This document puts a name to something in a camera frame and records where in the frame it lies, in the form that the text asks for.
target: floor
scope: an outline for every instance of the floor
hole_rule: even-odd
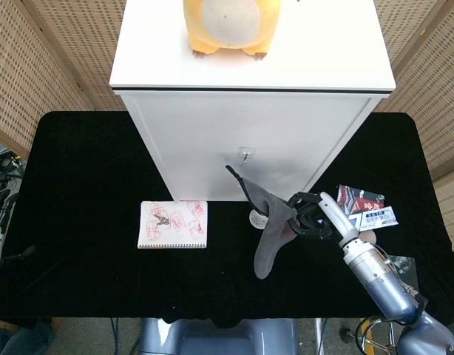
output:
[[[325,355],[360,354],[354,344],[345,344],[339,337],[340,328],[355,329],[358,319],[334,318],[328,321],[324,335]],[[140,335],[140,319],[122,318],[119,320],[119,354],[129,355]],[[313,319],[297,320],[299,355],[316,355],[316,337]],[[379,342],[386,340],[386,328],[373,332]],[[110,320],[107,318],[66,318],[58,329],[55,341],[47,350],[47,355],[111,355],[114,354],[114,339]]]

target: yellow plush toy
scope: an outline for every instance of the yellow plush toy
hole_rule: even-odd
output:
[[[279,18],[280,0],[184,0],[189,43],[195,55],[242,49],[263,58]]]

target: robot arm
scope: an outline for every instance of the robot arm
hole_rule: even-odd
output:
[[[300,237],[332,238],[344,251],[345,263],[378,305],[384,319],[406,325],[396,345],[399,355],[451,354],[447,348],[454,347],[452,333],[424,312],[424,298],[401,282],[378,249],[359,239],[359,232],[331,196],[325,192],[318,195],[298,192],[286,203],[240,177],[231,166],[226,168],[239,181],[251,205],[268,216],[254,259],[255,273],[260,279],[268,276],[277,251],[294,239],[284,223]]]
[[[305,194],[294,195],[288,205],[294,207]],[[424,303],[417,300],[410,288],[393,273],[382,254],[369,242],[358,238],[357,229],[331,196],[322,192],[308,197],[336,228],[335,239],[344,251],[344,261],[359,279],[387,320],[404,323],[407,327],[396,345],[398,355],[445,355],[454,346],[454,336],[440,322],[424,310]]]

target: black tablecloth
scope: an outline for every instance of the black tablecloth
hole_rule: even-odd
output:
[[[346,184],[385,195],[399,226],[376,231],[415,257],[427,310],[454,321],[454,254],[413,120],[372,114],[314,192]],[[52,112],[38,125],[0,268],[0,317],[357,317],[378,308],[333,242],[295,239],[270,276],[253,260],[247,203],[209,203],[208,248],[138,250],[140,202],[171,200],[126,112]]]

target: gray cloth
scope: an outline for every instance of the gray cloth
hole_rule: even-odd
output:
[[[288,225],[288,220],[295,218],[297,211],[257,184],[241,178],[230,166],[226,168],[238,179],[253,207],[268,216],[254,259],[255,274],[259,279],[264,279],[270,274],[279,249],[296,237]]]

